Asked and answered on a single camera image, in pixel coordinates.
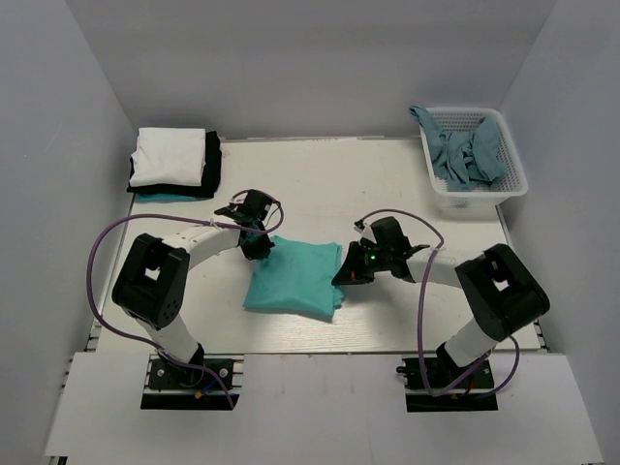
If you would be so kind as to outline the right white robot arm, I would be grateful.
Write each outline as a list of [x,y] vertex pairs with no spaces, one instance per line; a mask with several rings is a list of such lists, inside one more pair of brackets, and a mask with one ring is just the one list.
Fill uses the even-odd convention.
[[355,229],[359,239],[349,244],[332,285],[370,284],[388,272],[422,292],[436,284],[464,293],[472,319],[436,350],[438,376],[449,386],[462,385],[474,363],[550,309],[542,286],[507,244],[483,252],[414,245],[392,216],[370,224],[360,219]]

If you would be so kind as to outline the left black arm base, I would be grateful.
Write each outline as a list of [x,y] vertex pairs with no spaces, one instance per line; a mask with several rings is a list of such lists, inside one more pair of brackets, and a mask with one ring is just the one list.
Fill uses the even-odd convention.
[[145,411],[232,411],[242,387],[242,356],[205,356],[203,365],[222,381],[232,403],[210,373],[179,367],[159,356],[147,364],[140,408]]

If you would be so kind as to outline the teal green t shirt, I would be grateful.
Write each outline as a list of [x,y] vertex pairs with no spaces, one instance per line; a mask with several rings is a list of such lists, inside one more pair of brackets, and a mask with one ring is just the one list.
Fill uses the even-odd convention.
[[340,269],[342,246],[272,238],[268,258],[254,266],[243,307],[259,313],[288,313],[332,320],[344,293],[331,284]]

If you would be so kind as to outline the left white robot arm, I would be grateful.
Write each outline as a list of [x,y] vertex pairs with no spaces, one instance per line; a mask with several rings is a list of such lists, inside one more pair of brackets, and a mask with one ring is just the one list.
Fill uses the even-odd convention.
[[265,223],[280,202],[254,189],[241,195],[241,201],[217,209],[208,220],[193,220],[182,232],[137,236],[112,289],[112,301],[144,328],[185,387],[202,380],[205,366],[202,345],[180,316],[189,272],[228,250],[238,248],[246,260],[258,261],[274,247]]

